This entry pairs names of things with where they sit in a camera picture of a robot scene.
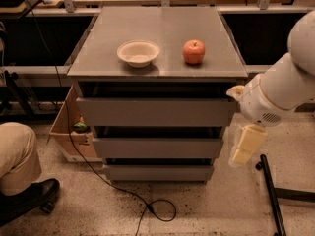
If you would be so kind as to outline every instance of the khaki pants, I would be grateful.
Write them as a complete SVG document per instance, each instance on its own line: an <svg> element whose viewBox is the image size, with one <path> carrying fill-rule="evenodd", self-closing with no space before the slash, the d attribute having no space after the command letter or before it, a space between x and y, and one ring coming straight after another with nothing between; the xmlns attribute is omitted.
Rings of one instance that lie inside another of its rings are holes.
<svg viewBox="0 0 315 236"><path fill-rule="evenodd" d="M0 125L0 192L7 196L16 195L40 173L33 129L19 123Z"/></svg>

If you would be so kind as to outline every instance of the black cable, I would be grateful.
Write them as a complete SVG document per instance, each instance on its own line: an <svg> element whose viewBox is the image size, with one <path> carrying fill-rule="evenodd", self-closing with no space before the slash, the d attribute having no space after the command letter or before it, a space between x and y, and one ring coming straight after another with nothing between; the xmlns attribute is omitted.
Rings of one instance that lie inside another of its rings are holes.
<svg viewBox="0 0 315 236"><path fill-rule="evenodd" d="M38 32L39 32L39 35L40 35L40 38L41 38L41 41L42 41L43 45L45 46L45 48L46 48L46 50L47 50L47 52L48 52L48 54L49 54L49 56L50 56L50 58L51 58L53 64L56 64L56 63L55 63L55 60L54 60L54 58L53 58L53 55L51 54L50 49L49 49L49 47L47 46L47 44L46 44L46 42L45 42L45 40L44 40L44 38L43 38L43 36L42 36L42 33L41 33L41 30L40 30L38 21L37 21L37 19L36 19L36 16L35 16L33 10L32 10L32 6L31 6L29 0L26 0L26 1L28 2L28 5L29 5L30 8L31 8L31 14L32 14L32 16L33 16L33 18L34 18L36 27L37 27L37 29L38 29ZM55 67L55 69L56 69L56 74L57 74L57 77L58 77L59 86L63 89L62 83L61 83L61 79L60 79L60 75L59 75L59 72L58 72L58 68L57 68L56 65L54 65L54 67ZM159 200L155 200L155 201L152 201L152 202L148 203L148 202L146 202L146 200L145 200L144 198L142 198L139 194L137 194L137 193L135 193L135 192L128 191L128 190L126 190L126 189L119 188L119 187L117 187L117 186L114 186L114 185L112 185L111 183L109 183L108 181L106 181L102 176L100 176L100 175L98 174L98 172L91 166L91 164L86 160L86 158L79 152L79 150L76 148L76 145L75 145L74 142L73 142L73 139L72 139L72 137L71 137L71 124L70 124L70 120L69 120L69 119L70 119L70 118L69 118L69 108L68 108L68 104L67 104L67 101L66 101L66 100L64 101L64 103L65 103L66 112L67 112L68 135L69 135L71 144L72 144L73 148L76 150L76 152L78 153L78 155L83 159L83 161L84 161L84 162L87 164L87 166L92 170L92 172L93 172L96 176L98 176L105 184L107 184L108 186L110 186L110 187L112 187L112 188L114 188L114 189L116 189L116 190L118 190L118 191L121 191L121 192L124 192L124 193L127 193L127 194L130 194L130 195L132 195L132 196L137 197L138 199L140 199L140 200L146 205L146 207L145 207L145 209L143 210L142 215L141 215L141 217L140 217L139 224L138 224L137 231L136 231L136 234L135 234L135 235L138 235L141 221L142 221L143 216L144 216L145 212L147 211L147 209L149 210L149 212L150 212L154 217L156 217L158 220L160 220L160 221L162 221L162 222L170 222L170 221L172 221L172 220L176 217L176 214L177 214L177 212L176 212L176 206L174 205L173 202L168 201L168 200L159 199ZM168 203L168 204L170 204L170 205L172 206L172 208L173 208L173 216L172 216L170 219L162 219L162 218L160 218L160 217L156 214L154 208L152 207L153 204L155 204L155 203L161 203L161 202L163 202L163 203Z"/></svg>
<svg viewBox="0 0 315 236"><path fill-rule="evenodd" d="M5 69L4 69L4 50L3 50L2 53L0 52L0 80L5 85L6 84L6 77L4 75L4 70Z"/></svg>

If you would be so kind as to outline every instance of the gray tabletop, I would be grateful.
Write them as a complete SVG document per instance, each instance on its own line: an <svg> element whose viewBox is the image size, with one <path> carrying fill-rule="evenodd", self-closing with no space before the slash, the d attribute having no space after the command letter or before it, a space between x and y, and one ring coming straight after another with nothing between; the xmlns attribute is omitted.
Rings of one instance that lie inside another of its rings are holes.
<svg viewBox="0 0 315 236"><path fill-rule="evenodd" d="M146 68L132 68L117 57L126 41L143 39L160 48ZM184 62L187 40L205 43L202 64ZM71 77L246 78L247 73L216 8L210 7L104 7L80 50Z"/></svg>

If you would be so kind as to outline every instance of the power cord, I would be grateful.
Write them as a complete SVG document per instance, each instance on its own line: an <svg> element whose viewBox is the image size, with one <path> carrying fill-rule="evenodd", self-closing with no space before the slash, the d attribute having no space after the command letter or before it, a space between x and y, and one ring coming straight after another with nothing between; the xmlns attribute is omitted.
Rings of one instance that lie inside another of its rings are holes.
<svg viewBox="0 0 315 236"><path fill-rule="evenodd" d="M0 81L3 85L6 85L5 69L4 69L4 48L5 41L2 39L2 35L6 36L5 27L0 21Z"/></svg>
<svg viewBox="0 0 315 236"><path fill-rule="evenodd" d="M49 47L47 46L47 44L46 44L46 42L45 42L45 40L44 40L44 37L42 36L41 29L40 29L40 27L39 27L39 24L38 24L38 21L37 21L37 19L36 19L36 16L35 16L35 14L34 14L34 12L33 12L33 10L32 10L32 6L31 6L29 0L25 0L25 1L27 1L29 7L31 8L31 14L32 14L32 17L34 18L36 27L37 27L37 29L38 29L38 32L39 32L39 35L40 35L40 38L41 38L41 41L42 41L42 43L43 43L45 49L47 50L48 55L50 56L50 58L51 58L53 64L56 64L56 63L55 63L55 60L54 60L54 58L53 58L53 55L51 54L50 49L49 49ZM56 74L57 74L57 77L58 77L59 86L63 89L62 83L61 83L61 79L60 79L60 75L59 75L59 72L58 72L58 68L57 68L56 65L54 65L54 67L55 67L55 69L56 69ZM148 203L148 202L147 202L144 198L142 198L139 194L137 194L137 193L135 193L135 192L128 191L128 190L126 190L126 189L119 188L119 187L117 187L117 186L114 186L114 185L112 185L111 183L109 183L108 181L106 181L101 175L98 174L98 172L91 166L91 164L90 164L90 163L86 160L86 158L79 152L79 150L76 148L76 145L74 144L74 141L73 141L73 139L72 139L72 137L71 137L71 124L70 124L70 120L69 120L69 119L70 119L70 118L69 118L69 108L68 108L68 104L67 104L67 101L66 101L66 100L64 101L64 104L65 104L65 106L66 106L66 112L67 112L68 135L69 135L71 144L72 144L73 148L76 150L76 152L78 153L78 155L83 159L83 161L84 161L84 162L87 164L87 166L92 170L92 172L93 172L96 176L98 176L105 184L107 184L108 186L110 186L110 187L112 187L112 188L114 188L114 189L116 189L116 190L118 190L118 191L120 191L120 192L124 192L124 193L130 194L131 196L137 197L139 200L141 200L141 201L146 205L146 207L145 207L145 209L143 210L142 215L141 215L141 217L140 217L140 220L139 220L139 223L138 223L138 227L137 227L137 231L136 231L136 234L135 234L135 235L136 235L136 236L138 235L138 232L139 232L139 229L140 229L141 221L142 221L143 216L144 216L144 214L145 214L145 212L146 212L147 210L148 210L155 218L157 218L158 220L160 220L160 221L162 221L162 222L170 222L170 221L174 220L174 218L175 218L176 215L177 215L177 211L176 211L176 206L175 206L175 204L174 204L173 202L171 202L171 201L169 201L169 200L165 200L165 199L158 199L158 200L155 200L155 201L152 201L152 202ZM156 212L155 212L155 210L154 210L154 208L153 208L153 204L156 204L156 203L167 203L167 204L169 204L169 205L172 207L172 209L173 209L173 216L172 216L170 219L163 219L163 218L159 217L159 216L156 214Z"/></svg>

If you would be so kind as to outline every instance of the person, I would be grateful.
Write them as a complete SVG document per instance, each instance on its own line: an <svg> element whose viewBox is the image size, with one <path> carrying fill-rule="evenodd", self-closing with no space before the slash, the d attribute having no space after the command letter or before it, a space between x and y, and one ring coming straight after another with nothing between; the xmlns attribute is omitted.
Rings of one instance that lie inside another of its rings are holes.
<svg viewBox="0 0 315 236"><path fill-rule="evenodd" d="M41 174L36 134L20 123L0 125L0 226L56 196L60 184Z"/></svg>

